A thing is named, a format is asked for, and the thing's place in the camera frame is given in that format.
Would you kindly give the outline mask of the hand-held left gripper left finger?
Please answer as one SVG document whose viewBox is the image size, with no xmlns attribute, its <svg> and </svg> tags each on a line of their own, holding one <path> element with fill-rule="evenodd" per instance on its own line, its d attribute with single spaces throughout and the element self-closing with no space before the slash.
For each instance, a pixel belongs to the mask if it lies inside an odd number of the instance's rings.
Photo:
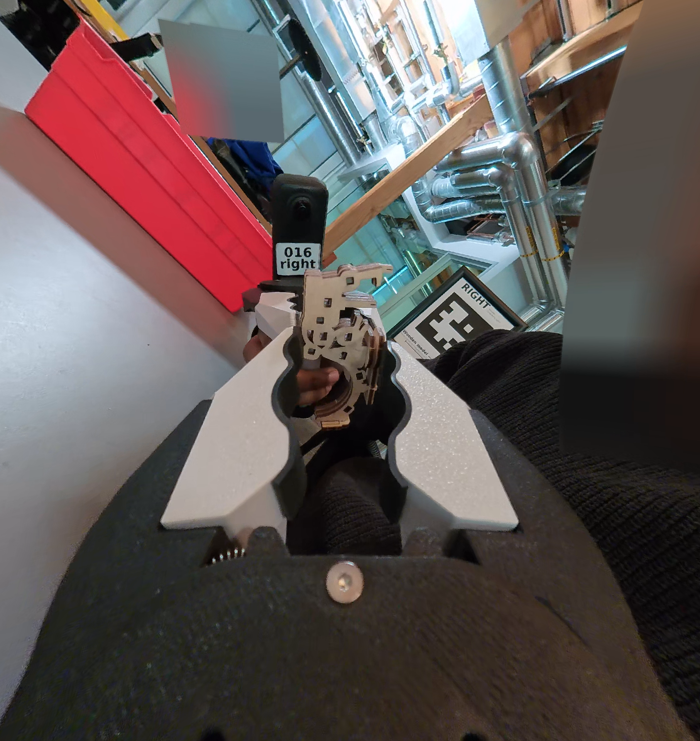
<svg viewBox="0 0 700 741">
<path fill-rule="evenodd" d="M 306 492 L 289 415 L 298 399 L 299 335 L 279 335 L 216 392 L 161 518 L 169 530 L 255 528 L 286 538 Z"/>
</svg>

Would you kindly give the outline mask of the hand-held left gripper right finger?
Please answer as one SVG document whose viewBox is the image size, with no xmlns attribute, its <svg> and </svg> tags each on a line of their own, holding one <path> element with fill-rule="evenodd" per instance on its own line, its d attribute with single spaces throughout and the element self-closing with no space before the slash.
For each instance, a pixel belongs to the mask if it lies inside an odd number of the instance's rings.
<svg viewBox="0 0 700 741">
<path fill-rule="evenodd" d="M 401 532 L 513 531 L 519 519 L 471 408 L 402 346 L 389 350 L 405 402 L 389 440 L 389 467 L 406 487 Z"/>
</svg>

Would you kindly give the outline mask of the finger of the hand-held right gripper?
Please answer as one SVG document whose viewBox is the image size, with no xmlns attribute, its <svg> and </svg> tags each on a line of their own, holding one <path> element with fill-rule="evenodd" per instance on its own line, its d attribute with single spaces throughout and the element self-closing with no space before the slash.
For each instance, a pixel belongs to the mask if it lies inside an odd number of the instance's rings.
<svg viewBox="0 0 700 741">
<path fill-rule="evenodd" d="M 297 292 L 260 291 L 259 294 L 254 312 L 260 335 L 275 338 L 287 328 L 299 325 Z"/>
</svg>

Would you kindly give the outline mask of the laser-cut wooden model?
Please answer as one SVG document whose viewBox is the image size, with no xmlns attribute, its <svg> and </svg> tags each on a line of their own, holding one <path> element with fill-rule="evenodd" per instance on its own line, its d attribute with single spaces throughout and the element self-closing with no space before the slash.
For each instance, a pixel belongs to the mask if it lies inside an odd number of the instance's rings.
<svg viewBox="0 0 700 741">
<path fill-rule="evenodd" d="M 360 290 L 368 280 L 383 283 L 392 265 L 343 264 L 335 271 L 306 270 L 299 326 L 303 341 L 302 368 L 331 366 L 337 384 L 314 408 L 323 431 L 347 428 L 359 400 L 371 406 L 378 387 L 386 332 L 370 293 Z"/>
</svg>

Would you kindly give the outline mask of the person's right forearm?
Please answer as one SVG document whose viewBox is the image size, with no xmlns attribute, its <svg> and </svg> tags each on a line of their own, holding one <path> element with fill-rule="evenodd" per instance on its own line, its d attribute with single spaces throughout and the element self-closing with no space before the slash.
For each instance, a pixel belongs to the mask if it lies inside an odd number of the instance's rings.
<svg viewBox="0 0 700 741">
<path fill-rule="evenodd" d="M 385 460 L 348 458 L 329 468 L 290 523 L 293 554 L 395 557 L 401 530 L 387 511 L 402 493 Z"/>
</svg>

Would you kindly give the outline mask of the grey desk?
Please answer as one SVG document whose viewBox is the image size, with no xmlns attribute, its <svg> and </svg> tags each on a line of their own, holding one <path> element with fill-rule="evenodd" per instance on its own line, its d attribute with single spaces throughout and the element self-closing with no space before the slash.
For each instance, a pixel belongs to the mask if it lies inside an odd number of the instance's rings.
<svg viewBox="0 0 700 741">
<path fill-rule="evenodd" d="M 247 335 L 26 118 L 45 76 L 0 22 L 0 719 L 86 532 Z"/>
</svg>

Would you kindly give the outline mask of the person's right hand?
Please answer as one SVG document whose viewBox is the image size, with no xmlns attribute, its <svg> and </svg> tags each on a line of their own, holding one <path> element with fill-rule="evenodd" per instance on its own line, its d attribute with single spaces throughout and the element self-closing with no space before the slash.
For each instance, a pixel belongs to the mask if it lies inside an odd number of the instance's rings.
<svg viewBox="0 0 700 741">
<path fill-rule="evenodd" d="M 243 359 L 250 363 L 271 342 L 262 330 L 255 328 L 243 348 Z M 332 391 L 339 380 L 339 371 L 334 367 L 318 369 L 300 368 L 296 375 L 299 408 L 312 407 L 321 402 Z"/>
</svg>

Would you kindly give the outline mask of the wooden beam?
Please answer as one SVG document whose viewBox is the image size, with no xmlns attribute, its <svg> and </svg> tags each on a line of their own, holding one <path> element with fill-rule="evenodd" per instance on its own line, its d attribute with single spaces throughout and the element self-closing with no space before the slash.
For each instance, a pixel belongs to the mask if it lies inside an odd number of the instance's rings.
<svg viewBox="0 0 700 741">
<path fill-rule="evenodd" d="M 398 167 L 365 193 L 327 228 L 323 245 L 323 266 L 335 259 L 336 250 L 367 225 L 417 180 L 426 175 L 449 153 L 461 147 L 477 130 L 492 119 L 485 96 L 458 113 L 427 142 L 410 154 Z"/>
</svg>

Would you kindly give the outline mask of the framed black-white marker sign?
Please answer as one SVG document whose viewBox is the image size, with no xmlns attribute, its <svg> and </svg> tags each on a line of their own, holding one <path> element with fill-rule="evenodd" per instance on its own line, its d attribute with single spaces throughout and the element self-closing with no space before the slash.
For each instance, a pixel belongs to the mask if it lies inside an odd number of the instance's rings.
<svg viewBox="0 0 700 741">
<path fill-rule="evenodd" d="M 386 336 L 413 357 L 434 359 L 490 330 L 527 328 L 474 273 L 460 267 L 407 317 L 387 329 Z"/>
</svg>

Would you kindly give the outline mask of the red plastic crate stack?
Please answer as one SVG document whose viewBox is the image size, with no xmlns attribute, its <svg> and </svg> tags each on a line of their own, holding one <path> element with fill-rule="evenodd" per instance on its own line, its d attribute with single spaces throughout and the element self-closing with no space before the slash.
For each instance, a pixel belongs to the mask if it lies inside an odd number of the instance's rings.
<svg viewBox="0 0 700 741">
<path fill-rule="evenodd" d="M 145 82 L 82 21 L 26 116 L 229 311 L 271 277 L 271 237 Z"/>
</svg>

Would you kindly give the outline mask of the silver ventilation duct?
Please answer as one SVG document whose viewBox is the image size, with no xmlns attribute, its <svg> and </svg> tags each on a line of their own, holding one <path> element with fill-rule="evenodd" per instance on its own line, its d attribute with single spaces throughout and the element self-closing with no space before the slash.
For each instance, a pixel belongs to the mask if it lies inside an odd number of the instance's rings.
<svg viewBox="0 0 700 741">
<path fill-rule="evenodd" d="M 516 132 L 453 151 L 438 171 L 451 183 L 485 184 L 500 196 L 531 290 L 524 321 L 532 330 L 553 329 L 563 319 L 568 280 L 555 212 L 532 137 Z"/>
<path fill-rule="evenodd" d="M 291 16 L 301 24 L 320 61 L 315 81 L 299 79 L 320 123 L 343 162 L 354 165 L 380 136 L 371 91 L 360 67 L 360 54 L 350 40 L 338 2 L 290 1 Z"/>
</svg>

